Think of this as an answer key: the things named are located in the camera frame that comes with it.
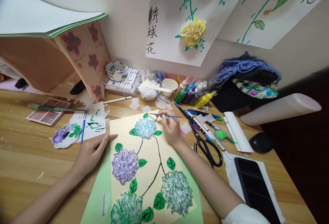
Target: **purple paint bottle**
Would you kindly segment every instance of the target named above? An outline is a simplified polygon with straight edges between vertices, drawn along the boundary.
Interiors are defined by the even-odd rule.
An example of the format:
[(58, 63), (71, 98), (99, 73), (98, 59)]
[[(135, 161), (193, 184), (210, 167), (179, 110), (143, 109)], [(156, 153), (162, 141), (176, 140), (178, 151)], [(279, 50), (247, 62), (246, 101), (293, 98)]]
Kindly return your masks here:
[(187, 95), (182, 100), (183, 104), (186, 104), (193, 97), (193, 95), (195, 93), (195, 88), (196, 88), (196, 86), (188, 91)]

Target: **white wall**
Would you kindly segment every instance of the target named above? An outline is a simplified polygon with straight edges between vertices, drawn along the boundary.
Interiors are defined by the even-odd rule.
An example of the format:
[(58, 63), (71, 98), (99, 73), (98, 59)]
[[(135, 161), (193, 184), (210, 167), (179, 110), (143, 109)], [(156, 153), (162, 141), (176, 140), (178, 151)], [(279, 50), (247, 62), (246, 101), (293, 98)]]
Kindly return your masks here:
[(247, 50), (279, 70), (283, 76), (279, 87), (284, 87), (329, 66), (329, 0), (322, 0), (271, 50), (216, 39), (201, 67), (145, 57), (149, 0), (43, 1), (70, 10), (107, 13), (101, 26), (111, 59), (140, 69), (211, 79), (224, 59)]

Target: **blue yarn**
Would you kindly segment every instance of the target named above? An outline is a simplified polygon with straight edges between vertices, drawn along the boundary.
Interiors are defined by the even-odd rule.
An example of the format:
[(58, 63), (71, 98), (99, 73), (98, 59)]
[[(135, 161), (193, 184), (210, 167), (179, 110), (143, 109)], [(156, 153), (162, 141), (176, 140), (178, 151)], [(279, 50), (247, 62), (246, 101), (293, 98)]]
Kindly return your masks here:
[(255, 69), (274, 72), (278, 76), (277, 80), (274, 82), (275, 85), (278, 85), (279, 81), (282, 79), (280, 72), (275, 68), (265, 61), (252, 57), (248, 52), (245, 52), (245, 54), (241, 55), (239, 58), (226, 59), (220, 65), (218, 75), (213, 77), (211, 83), (221, 83), (221, 85), (217, 87), (220, 88), (235, 73), (246, 73)]

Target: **paintbrush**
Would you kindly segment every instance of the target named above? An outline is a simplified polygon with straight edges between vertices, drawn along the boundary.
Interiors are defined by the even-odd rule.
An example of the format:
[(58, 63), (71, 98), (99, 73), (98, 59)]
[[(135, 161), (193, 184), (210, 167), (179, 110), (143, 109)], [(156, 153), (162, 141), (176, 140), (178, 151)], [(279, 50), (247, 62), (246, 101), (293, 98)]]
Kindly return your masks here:
[(82, 109), (43, 106), (43, 105), (36, 104), (36, 103), (29, 103), (27, 105), (27, 107), (31, 108), (33, 110), (46, 110), (46, 111), (86, 111), (86, 110), (82, 110)]
[(183, 118), (183, 117), (178, 117), (178, 116), (170, 116), (170, 115), (165, 115), (166, 117), (172, 117), (172, 118)]
[(85, 115), (83, 116), (83, 124), (82, 124), (82, 133), (81, 133), (81, 143), (80, 143), (80, 146), (82, 145), (83, 133), (85, 132), (86, 116), (87, 116), (87, 112), (85, 111)]

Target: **yellow paint bottle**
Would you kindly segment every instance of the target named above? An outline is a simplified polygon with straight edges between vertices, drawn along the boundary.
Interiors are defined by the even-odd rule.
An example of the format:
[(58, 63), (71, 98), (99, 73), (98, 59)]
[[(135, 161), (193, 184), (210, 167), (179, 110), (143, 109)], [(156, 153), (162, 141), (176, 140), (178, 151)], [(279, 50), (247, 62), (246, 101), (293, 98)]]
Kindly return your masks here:
[(197, 100), (197, 102), (195, 103), (195, 107), (196, 108), (200, 108), (200, 107), (203, 107), (205, 104), (207, 104), (212, 96), (216, 93), (216, 91), (212, 92), (212, 93), (209, 93), (209, 94), (206, 94), (204, 96), (202, 96), (200, 99)]

